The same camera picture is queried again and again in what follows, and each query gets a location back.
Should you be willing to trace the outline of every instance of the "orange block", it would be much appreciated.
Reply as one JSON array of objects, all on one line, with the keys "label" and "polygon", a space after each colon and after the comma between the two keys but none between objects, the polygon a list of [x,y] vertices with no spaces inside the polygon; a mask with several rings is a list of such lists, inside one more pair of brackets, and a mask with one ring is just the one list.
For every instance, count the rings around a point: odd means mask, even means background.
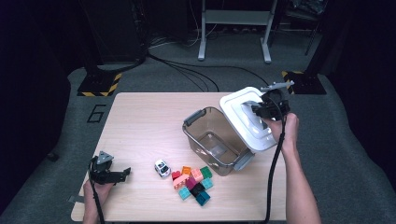
[{"label": "orange block", "polygon": [[183,166],[183,169],[181,170],[181,173],[183,175],[190,175],[191,173],[191,167],[190,166]]}]

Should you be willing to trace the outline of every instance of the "yellow black tape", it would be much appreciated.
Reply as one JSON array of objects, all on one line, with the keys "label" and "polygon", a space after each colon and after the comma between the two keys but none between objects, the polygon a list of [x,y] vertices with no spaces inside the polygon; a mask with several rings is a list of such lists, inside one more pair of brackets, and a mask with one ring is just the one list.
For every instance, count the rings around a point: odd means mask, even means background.
[{"label": "yellow black tape", "polygon": [[121,79],[122,74],[119,73],[114,76],[111,85],[109,86],[108,90],[105,91],[79,91],[78,96],[110,96],[116,90],[119,81]]},{"label": "yellow black tape", "polygon": [[[282,71],[282,77],[285,80],[285,82],[291,82],[289,74],[303,74],[303,72],[298,72],[298,71]],[[287,87],[289,94],[294,94],[294,89],[293,86],[288,86]]]}]

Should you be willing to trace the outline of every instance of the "teal block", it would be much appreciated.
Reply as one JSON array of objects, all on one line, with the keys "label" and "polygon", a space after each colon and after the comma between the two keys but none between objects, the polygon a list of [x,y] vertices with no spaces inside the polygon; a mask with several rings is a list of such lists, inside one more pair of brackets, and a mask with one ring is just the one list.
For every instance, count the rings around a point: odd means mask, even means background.
[{"label": "teal block", "polygon": [[210,189],[213,187],[213,182],[210,178],[204,179],[203,181],[201,181],[201,184],[204,186],[205,189]]},{"label": "teal block", "polygon": [[190,193],[190,191],[189,191],[188,188],[183,187],[183,188],[181,188],[181,189],[178,191],[178,195],[180,195],[181,199],[183,199],[183,201],[184,201],[184,200],[186,200],[186,199],[191,195],[191,193]]},{"label": "teal block", "polygon": [[204,206],[210,199],[210,196],[206,193],[206,191],[201,191],[195,200],[201,205]]},{"label": "teal block", "polygon": [[212,172],[210,172],[209,167],[201,168],[202,176],[205,178],[212,178]]}]

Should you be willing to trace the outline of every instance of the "container handle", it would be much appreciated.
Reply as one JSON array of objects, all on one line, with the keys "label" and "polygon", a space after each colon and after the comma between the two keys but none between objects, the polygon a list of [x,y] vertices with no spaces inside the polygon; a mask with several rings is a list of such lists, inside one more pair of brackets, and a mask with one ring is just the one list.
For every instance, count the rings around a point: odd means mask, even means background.
[{"label": "container handle", "polygon": [[247,154],[244,155],[244,157],[236,163],[236,165],[233,167],[235,171],[240,171],[247,166],[251,160],[254,158],[254,153],[252,153],[250,150],[248,151]]},{"label": "container handle", "polygon": [[206,114],[206,110],[198,110],[195,113],[191,114],[188,118],[184,120],[184,124],[186,124],[188,127],[192,125],[198,118],[203,117]]}]

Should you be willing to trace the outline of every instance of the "gray carpet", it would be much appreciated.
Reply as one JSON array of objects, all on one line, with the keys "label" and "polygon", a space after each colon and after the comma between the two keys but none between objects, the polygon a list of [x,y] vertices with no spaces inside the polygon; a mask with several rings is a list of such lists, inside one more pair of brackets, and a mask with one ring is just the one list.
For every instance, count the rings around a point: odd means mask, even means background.
[{"label": "gray carpet", "polygon": [[[273,62],[263,62],[260,35],[220,35],[207,42],[206,59],[198,62],[199,43],[192,47],[168,44],[149,52],[162,59],[200,65],[240,66],[259,74],[267,82],[283,81],[281,71],[304,71],[319,37],[308,56],[306,36],[278,34],[270,48]],[[105,69],[123,67],[105,65]],[[261,87],[257,77],[235,68],[192,67],[210,77],[219,91],[239,91],[247,86]],[[114,97],[122,91],[202,91],[173,68],[152,59],[124,72],[115,93],[108,97],[77,96],[85,77],[78,69],[69,75],[70,102],[61,139],[54,149],[56,162],[43,159],[32,176],[0,217],[0,223],[73,223],[73,204],[86,174]],[[203,82],[189,76],[206,91]],[[318,199],[323,223],[396,223],[396,196],[386,176],[366,155],[349,130],[347,116],[330,81],[319,79],[326,95],[287,95],[290,107],[300,117],[298,147],[306,176]],[[209,91],[215,85],[202,77]],[[87,123],[96,105],[104,112],[100,122]]]}]

